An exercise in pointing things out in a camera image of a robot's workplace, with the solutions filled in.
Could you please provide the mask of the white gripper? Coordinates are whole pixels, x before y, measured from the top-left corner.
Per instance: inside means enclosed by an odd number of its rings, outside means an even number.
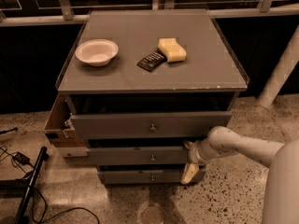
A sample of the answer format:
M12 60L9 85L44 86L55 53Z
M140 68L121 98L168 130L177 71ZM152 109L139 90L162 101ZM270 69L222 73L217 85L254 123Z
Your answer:
M186 163L182 178L180 183L183 185L189 184L192 179L199 172L199 166L204 166L207 164L207 159L201 154L202 151L202 142L196 141L191 142L188 140L183 141L184 146L189 150L188 156L191 163Z

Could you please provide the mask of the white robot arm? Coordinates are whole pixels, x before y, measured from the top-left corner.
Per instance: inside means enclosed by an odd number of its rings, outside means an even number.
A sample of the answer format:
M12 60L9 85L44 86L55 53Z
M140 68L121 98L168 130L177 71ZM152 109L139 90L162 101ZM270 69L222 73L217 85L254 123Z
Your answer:
M181 178L188 184L212 159L239 153L269 169L262 224L299 224L299 140L288 144L242 136L217 126L206 139L185 143L189 159Z

